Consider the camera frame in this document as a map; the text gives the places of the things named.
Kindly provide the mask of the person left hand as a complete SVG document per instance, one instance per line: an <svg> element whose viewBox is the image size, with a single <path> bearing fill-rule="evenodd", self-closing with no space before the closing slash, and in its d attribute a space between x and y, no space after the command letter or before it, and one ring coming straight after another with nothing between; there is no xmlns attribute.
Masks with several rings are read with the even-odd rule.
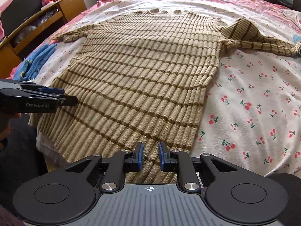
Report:
<svg viewBox="0 0 301 226"><path fill-rule="evenodd" d="M12 131L12 126L10 124L11 118L20 118L21 113L15 114L4 114L1 113L1 141L6 139L10 132Z"/></svg>

